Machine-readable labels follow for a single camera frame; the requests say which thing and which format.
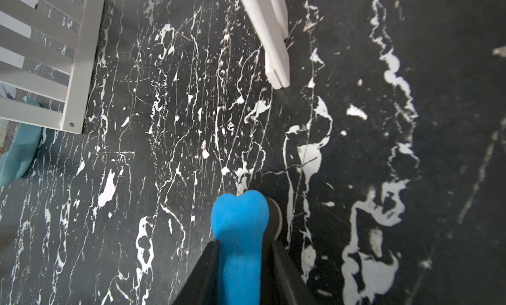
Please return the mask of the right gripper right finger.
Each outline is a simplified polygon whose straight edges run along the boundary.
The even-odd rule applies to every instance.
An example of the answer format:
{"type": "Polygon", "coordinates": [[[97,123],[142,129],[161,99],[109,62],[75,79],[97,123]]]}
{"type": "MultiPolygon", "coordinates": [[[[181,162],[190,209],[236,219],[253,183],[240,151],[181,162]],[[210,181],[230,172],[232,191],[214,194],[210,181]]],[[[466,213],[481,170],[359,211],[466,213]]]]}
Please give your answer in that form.
{"type": "Polygon", "coordinates": [[[283,245],[264,245],[261,267],[261,304],[317,304],[283,245]]]}

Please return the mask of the white wooden shelf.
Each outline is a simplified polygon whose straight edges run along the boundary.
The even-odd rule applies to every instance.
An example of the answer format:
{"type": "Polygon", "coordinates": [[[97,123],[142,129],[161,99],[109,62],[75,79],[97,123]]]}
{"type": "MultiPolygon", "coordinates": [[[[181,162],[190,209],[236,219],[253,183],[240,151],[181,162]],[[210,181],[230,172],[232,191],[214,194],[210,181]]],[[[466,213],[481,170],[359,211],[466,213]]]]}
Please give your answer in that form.
{"type": "MultiPolygon", "coordinates": [[[[73,57],[52,51],[5,25],[1,26],[1,48],[66,74],[69,83],[60,84],[5,61],[1,62],[1,83],[62,102],[64,110],[58,112],[2,98],[1,118],[81,134],[105,0],[84,0],[83,6],[71,0],[41,1],[77,22],[79,31],[52,21],[22,0],[1,0],[1,12],[72,49],[73,57]]],[[[284,44],[289,36],[286,1],[241,2],[265,49],[267,79],[276,90],[289,87],[289,55],[284,44]]]]}

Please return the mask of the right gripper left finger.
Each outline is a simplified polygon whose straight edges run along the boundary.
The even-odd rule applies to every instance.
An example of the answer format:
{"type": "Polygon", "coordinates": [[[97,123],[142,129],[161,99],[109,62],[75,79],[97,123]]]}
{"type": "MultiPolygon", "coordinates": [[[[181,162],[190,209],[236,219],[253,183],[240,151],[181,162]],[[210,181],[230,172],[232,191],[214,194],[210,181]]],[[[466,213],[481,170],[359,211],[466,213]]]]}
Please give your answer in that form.
{"type": "Polygon", "coordinates": [[[173,304],[218,304],[219,264],[220,242],[215,240],[205,247],[173,304]]]}

